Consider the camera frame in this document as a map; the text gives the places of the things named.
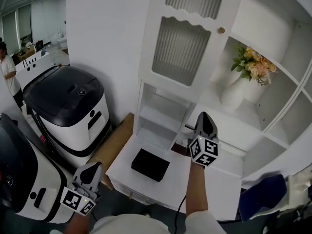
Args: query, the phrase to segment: forearm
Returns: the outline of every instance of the forearm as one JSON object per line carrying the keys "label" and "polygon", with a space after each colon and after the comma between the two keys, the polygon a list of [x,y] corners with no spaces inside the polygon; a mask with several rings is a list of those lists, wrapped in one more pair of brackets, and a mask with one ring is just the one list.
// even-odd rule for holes
{"label": "forearm", "polygon": [[4,79],[8,80],[9,78],[12,78],[16,75],[16,71],[10,72],[7,75],[4,76]]}
{"label": "forearm", "polygon": [[64,234],[87,234],[90,222],[90,215],[82,216],[75,213],[72,220],[69,222]]}
{"label": "forearm", "polygon": [[205,173],[201,165],[191,162],[189,182],[186,191],[186,216],[208,210],[205,188]]}

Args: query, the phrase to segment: wooden knob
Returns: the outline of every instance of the wooden knob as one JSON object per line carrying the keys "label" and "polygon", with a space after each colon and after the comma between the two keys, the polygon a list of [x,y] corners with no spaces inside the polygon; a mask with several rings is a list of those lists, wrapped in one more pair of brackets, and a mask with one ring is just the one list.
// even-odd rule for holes
{"label": "wooden knob", "polygon": [[223,27],[220,27],[218,29],[219,34],[223,34],[225,32],[225,29]]}

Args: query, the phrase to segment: black pants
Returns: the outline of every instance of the black pants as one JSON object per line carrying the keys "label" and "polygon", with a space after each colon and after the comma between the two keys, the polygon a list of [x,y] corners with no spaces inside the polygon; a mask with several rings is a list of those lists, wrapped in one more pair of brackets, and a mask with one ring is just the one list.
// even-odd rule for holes
{"label": "black pants", "polygon": [[23,106],[23,92],[21,91],[21,89],[13,96],[16,104],[19,106],[19,108],[21,108]]}

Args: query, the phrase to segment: cabinet door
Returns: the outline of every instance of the cabinet door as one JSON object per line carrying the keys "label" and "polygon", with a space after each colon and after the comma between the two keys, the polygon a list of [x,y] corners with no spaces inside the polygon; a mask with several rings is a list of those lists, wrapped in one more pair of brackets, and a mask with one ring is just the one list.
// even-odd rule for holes
{"label": "cabinet door", "polygon": [[150,0],[139,78],[197,102],[239,4],[240,0]]}

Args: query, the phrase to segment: blue seat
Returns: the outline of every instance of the blue seat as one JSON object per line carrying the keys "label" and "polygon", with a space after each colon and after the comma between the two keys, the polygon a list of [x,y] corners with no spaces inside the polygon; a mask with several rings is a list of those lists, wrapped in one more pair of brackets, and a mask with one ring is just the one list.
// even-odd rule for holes
{"label": "blue seat", "polygon": [[274,175],[244,191],[239,199],[239,212],[243,222],[258,212],[274,208],[287,192],[283,175]]}

